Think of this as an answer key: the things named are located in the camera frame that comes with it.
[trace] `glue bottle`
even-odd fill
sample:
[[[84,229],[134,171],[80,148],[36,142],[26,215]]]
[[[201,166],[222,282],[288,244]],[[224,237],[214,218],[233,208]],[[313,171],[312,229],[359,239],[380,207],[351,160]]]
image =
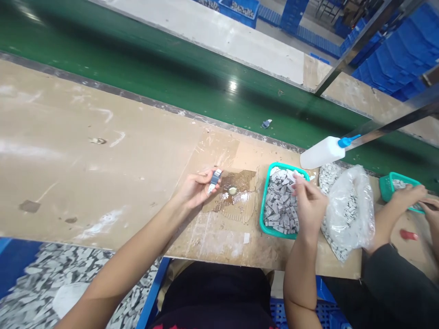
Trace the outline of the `glue bottle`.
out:
[[[343,137],[326,137],[316,145],[306,150],[300,155],[300,166],[303,169],[314,169],[327,163],[343,159],[346,155],[345,148],[351,144],[354,139],[361,135],[351,138]]]

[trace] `work table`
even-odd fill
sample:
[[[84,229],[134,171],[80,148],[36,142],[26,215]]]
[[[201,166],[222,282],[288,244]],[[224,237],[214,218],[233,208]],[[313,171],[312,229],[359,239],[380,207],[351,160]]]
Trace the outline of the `work table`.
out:
[[[193,115],[147,105],[0,61],[0,236],[117,250],[171,198],[186,174],[213,165],[255,173],[245,207],[207,211],[188,221],[165,255],[283,270],[293,240],[258,224],[272,162],[299,165],[300,149]],[[101,138],[105,143],[96,143]],[[318,171],[308,171],[318,181]],[[375,200],[378,179],[371,177]],[[395,230],[417,232],[411,213]],[[421,241],[392,242],[415,266],[434,268]],[[359,278],[361,250],[344,265],[320,235],[316,272]]]

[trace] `teal plastic tray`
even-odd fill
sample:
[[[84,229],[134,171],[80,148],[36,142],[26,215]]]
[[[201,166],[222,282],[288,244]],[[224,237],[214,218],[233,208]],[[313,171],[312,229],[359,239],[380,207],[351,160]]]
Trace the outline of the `teal plastic tray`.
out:
[[[393,183],[392,183],[394,179],[401,180],[406,184],[412,184],[413,186],[421,184],[417,180],[414,180],[410,177],[407,177],[407,176],[404,176],[404,175],[401,175],[401,174],[398,174],[398,173],[392,171],[387,176],[380,178],[381,198],[385,202],[389,202],[392,198],[393,193],[395,193],[395,188],[393,187]],[[411,211],[414,211],[414,212],[419,212],[419,213],[425,214],[424,211],[417,210],[417,209],[412,208],[412,207],[409,207],[408,209]]]
[[[277,238],[296,240],[297,234],[283,234],[283,233],[276,231],[275,229],[273,229],[271,227],[265,226],[265,223],[264,223],[265,198],[267,197],[268,183],[270,182],[270,171],[274,167],[279,167],[280,169],[289,169],[292,171],[297,170],[299,173],[303,174],[304,178],[307,181],[310,180],[310,177],[308,176],[308,173],[306,171],[304,171],[303,169],[293,167],[293,166],[290,166],[288,164],[286,165],[286,164],[283,164],[280,162],[274,162],[268,167],[267,180],[265,181],[265,188],[264,188],[264,196],[262,197],[261,215],[259,216],[259,225],[261,226],[261,230],[265,234],[273,235]]]

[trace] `white bottle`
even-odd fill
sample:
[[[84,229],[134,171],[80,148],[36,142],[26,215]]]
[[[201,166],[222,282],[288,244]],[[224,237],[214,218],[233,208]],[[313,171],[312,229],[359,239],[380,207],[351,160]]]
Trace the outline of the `white bottle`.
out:
[[[300,166],[303,169],[314,169],[343,159],[346,154],[345,147],[360,136],[343,137],[342,139],[332,136],[326,137],[300,155]]]

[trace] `blue bottle cap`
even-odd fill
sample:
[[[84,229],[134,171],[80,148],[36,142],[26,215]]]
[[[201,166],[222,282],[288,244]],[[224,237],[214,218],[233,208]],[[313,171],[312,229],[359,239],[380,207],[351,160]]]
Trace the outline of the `blue bottle cap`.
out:
[[[341,148],[348,147],[354,139],[357,139],[357,138],[360,137],[360,136],[361,136],[361,135],[357,135],[357,136],[354,136],[354,137],[351,137],[351,138],[343,137],[342,139],[340,139],[340,140],[338,141],[338,145],[339,145]]]

